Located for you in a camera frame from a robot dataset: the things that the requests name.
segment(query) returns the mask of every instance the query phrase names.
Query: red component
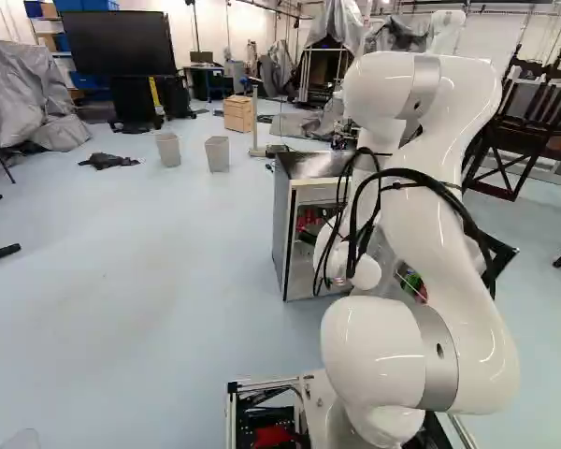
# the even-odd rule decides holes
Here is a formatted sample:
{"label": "red component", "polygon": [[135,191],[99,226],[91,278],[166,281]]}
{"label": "red component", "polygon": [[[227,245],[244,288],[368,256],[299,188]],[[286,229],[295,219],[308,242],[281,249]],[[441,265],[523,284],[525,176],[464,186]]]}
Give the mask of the red component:
{"label": "red component", "polygon": [[283,426],[257,428],[255,430],[255,445],[253,447],[273,447],[282,442],[292,442],[293,437]]}

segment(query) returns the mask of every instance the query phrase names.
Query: epoxy floor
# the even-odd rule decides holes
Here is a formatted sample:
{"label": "epoxy floor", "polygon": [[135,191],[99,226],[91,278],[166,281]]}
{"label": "epoxy floor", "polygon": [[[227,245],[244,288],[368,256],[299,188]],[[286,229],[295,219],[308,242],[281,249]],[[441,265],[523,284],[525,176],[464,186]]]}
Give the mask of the epoxy floor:
{"label": "epoxy floor", "polygon": [[[260,113],[278,109],[260,101]],[[252,136],[209,114],[167,127],[182,142],[180,167],[160,166],[153,135],[100,124],[72,152],[23,159],[16,185],[0,172],[0,246],[22,245],[0,261],[0,443],[30,427],[43,449],[222,448],[228,381],[321,366],[330,300],[281,302],[273,175],[247,155]],[[261,143],[280,141],[268,127],[258,126]],[[208,171],[212,135],[230,137],[228,174]],[[142,164],[78,167],[92,152]],[[497,304],[523,371],[508,410],[464,422],[481,449],[561,448],[561,269],[551,266],[561,187],[530,181],[515,203],[475,193],[465,202],[521,250]]]}

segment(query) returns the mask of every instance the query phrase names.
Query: gray trash can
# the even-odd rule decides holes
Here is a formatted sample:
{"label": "gray trash can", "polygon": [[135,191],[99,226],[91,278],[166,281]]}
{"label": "gray trash can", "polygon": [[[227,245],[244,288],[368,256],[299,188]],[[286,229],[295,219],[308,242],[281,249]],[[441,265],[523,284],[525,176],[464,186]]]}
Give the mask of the gray trash can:
{"label": "gray trash can", "polygon": [[179,138],[174,133],[162,133],[156,135],[156,144],[160,153],[160,160],[165,167],[176,167],[180,165]]}
{"label": "gray trash can", "polygon": [[206,156],[208,157],[209,171],[228,171],[229,168],[229,145],[228,137],[212,136],[204,144]]}

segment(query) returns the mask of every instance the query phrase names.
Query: desk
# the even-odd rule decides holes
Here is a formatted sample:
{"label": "desk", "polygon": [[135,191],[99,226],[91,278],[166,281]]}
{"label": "desk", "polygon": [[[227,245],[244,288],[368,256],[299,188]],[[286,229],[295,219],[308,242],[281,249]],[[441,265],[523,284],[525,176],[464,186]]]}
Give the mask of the desk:
{"label": "desk", "polygon": [[183,68],[185,77],[191,80],[194,89],[194,98],[202,101],[212,102],[212,94],[220,92],[224,98],[225,94],[233,92],[233,80],[224,76],[224,67],[210,67],[204,65],[188,65]]}

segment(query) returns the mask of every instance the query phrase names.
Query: black monitor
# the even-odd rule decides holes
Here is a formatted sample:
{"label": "black monitor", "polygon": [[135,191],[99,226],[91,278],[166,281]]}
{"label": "black monitor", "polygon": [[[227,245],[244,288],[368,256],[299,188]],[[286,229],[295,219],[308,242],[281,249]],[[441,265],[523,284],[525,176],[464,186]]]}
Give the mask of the black monitor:
{"label": "black monitor", "polygon": [[190,51],[189,60],[192,63],[210,63],[214,62],[214,54],[211,51]]}
{"label": "black monitor", "polygon": [[63,25],[79,73],[140,77],[177,72],[163,12],[64,12]]}

